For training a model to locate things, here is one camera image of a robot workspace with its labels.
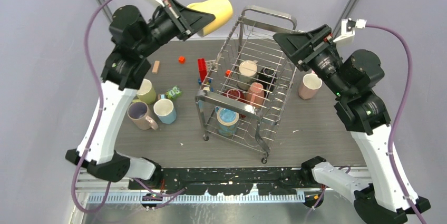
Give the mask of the black mug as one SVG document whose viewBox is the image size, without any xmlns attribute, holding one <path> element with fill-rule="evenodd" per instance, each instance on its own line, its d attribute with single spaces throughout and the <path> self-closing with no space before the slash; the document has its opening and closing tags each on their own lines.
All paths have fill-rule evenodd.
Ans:
<svg viewBox="0 0 447 224">
<path fill-rule="evenodd" d="M 263 85 L 266 91 L 273 91 L 276 80 L 276 70 L 272 67 L 264 67 L 258 74 L 258 81 Z"/>
</svg>

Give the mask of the pink faceted mug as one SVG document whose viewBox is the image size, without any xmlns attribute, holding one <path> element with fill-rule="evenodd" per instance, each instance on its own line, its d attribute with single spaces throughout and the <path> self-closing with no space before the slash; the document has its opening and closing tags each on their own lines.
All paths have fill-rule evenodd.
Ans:
<svg viewBox="0 0 447 224">
<path fill-rule="evenodd" d="M 303 100 L 313 98 L 318 90 L 322 87 L 323 81 L 313 73 L 303 76 L 298 88 L 298 96 Z"/>
</svg>

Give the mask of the salmon pink mug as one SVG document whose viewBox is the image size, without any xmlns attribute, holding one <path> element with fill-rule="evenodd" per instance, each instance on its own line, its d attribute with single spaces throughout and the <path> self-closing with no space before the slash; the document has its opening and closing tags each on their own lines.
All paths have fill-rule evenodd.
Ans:
<svg viewBox="0 0 447 224">
<path fill-rule="evenodd" d="M 259 82 L 254 82 L 247 91 L 246 101 L 248 104 L 256 108 L 261 108 L 264 102 L 264 95 L 265 91 L 263 85 Z"/>
</svg>

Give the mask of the pale yellow faceted mug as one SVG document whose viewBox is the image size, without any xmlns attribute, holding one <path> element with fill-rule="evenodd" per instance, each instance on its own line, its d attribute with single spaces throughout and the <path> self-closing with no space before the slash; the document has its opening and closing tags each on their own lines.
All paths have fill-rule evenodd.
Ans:
<svg viewBox="0 0 447 224">
<path fill-rule="evenodd" d="M 154 85 L 148 79 L 143 79 L 140 88 L 137 91 L 137 98 L 146 104 L 152 104 L 157 99 Z"/>
</svg>

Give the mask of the light blue faceted mug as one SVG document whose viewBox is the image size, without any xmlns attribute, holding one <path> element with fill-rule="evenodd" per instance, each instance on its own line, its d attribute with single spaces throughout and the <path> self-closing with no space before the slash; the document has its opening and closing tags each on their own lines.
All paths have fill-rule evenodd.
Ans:
<svg viewBox="0 0 447 224">
<path fill-rule="evenodd" d="M 169 99 L 160 99 L 153 105 L 153 111 L 164 124 L 172 124 L 177 118 L 174 104 Z"/>
</svg>

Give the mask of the iridescent pink mug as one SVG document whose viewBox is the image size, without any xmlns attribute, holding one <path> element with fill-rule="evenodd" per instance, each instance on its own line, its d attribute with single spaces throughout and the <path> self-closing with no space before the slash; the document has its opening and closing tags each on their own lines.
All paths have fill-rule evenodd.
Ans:
<svg viewBox="0 0 447 224">
<path fill-rule="evenodd" d="M 131 103 L 127 110 L 127 115 L 140 130 L 157 130 L 156 116 L 153 115 L 149 106 L 141 101 Z"/>
</svg>

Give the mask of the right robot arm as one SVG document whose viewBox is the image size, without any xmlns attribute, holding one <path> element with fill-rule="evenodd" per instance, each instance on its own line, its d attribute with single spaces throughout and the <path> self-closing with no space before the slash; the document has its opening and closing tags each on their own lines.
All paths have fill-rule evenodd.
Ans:
<svg viewBox="0 0 447 224">
<path fill-rule="evenodd" d="M 329 26 L 305 33 L 273 36 L 288 59 L 300 70 L 312 70 L 335 94 L 335 110 L 358 145 L 371 176 L 365 182 L 316 156 L 302 163 L 300 177 L 307 187 L 325 185 L 348 199 L 365 223 L 405 223 L 409 214 L 430 209 L 405 176 L 393 142 L 392 121 L 373 87 L 384 77 L 379 57 L 359 49 L 343 60 L 338 39 Z"/>
</svg>

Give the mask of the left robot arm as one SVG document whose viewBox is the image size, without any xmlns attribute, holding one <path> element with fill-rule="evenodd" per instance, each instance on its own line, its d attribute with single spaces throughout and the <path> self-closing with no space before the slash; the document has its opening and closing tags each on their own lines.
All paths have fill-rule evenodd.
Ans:
<svg viewBox="0 0 447 224">
<path fill-rule="evenodd" d="M 85 138 L 77 148 L 66 152 L 67 161 L 108 182 L 138 178 L 147 188 L 156 189 L 162 181 L 156 163 L 115 150 L 128 105 L 151 67 L 147 58 L 173 38 L 186 40 L 194 34 L 208 35 L 231 17 L 231 4 L 219 5 L 214 0 L 194 7 L 164 0 L 149 21 L 136 6 L 117 9 L 109 26 L 115 47 L 98 81 L 98 104 Z"/>
</svg>

